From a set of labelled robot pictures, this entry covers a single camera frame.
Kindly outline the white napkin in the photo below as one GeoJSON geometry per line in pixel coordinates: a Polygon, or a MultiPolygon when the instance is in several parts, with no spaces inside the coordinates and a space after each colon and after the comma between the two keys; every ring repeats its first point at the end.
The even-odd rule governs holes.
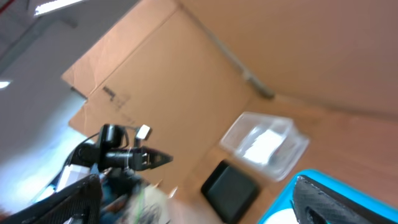
{"type": "Polygon", "coordinates": [[[243,157],[253,163],[266,165],[271,155],[280,147],[284,139],[285,137],[268,129],[260,134],[250,147],[245,150],[243,157]]]}

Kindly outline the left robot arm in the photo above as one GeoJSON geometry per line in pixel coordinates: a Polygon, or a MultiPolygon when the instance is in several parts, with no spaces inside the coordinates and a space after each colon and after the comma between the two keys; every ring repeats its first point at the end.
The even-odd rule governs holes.
{"type": "Polygon", "coordinates": [[[104,124],[100,131],[77,145],[65,161],[55,191],[59,192],[89,176],[93,166],[102,172],[109,168],[144,171],[173,161],[167,153],[143,146],[152,129],[104,124]]]}

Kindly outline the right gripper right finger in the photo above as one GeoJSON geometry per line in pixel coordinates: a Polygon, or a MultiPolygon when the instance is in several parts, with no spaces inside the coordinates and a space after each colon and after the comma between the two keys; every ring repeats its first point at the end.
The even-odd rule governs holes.
{"type": "Polygon", "coordinates": [[[316,180],[300,175],[293,191],[293,210],[299,223],[396,224],[316,180]]]}

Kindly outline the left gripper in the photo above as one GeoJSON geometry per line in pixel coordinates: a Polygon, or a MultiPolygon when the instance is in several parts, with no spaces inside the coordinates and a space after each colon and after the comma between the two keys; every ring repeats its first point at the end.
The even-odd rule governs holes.
{"type": "Polygon", "coordinates": [[[111,149],[102,157],[102,169],[155,169],[173,161],[173,157],[153,148],[111,149]]]}

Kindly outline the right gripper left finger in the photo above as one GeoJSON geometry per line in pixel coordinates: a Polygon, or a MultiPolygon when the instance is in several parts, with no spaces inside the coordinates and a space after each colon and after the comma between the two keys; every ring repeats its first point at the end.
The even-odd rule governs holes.
{"type": "Polygon", "coordinates": [[[99,223],[102,186],[96,174],[5,218],[3,224],[99,223]]]}

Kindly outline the black plastic tray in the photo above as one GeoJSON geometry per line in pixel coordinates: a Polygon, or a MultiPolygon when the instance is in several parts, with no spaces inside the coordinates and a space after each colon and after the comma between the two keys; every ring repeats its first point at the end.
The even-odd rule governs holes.
{"type": "Polygon", "coordinates": [[[201,186],[201,194],[223,223],[238,223],[259,193],[258,183],[226,160],[201,186]]]}

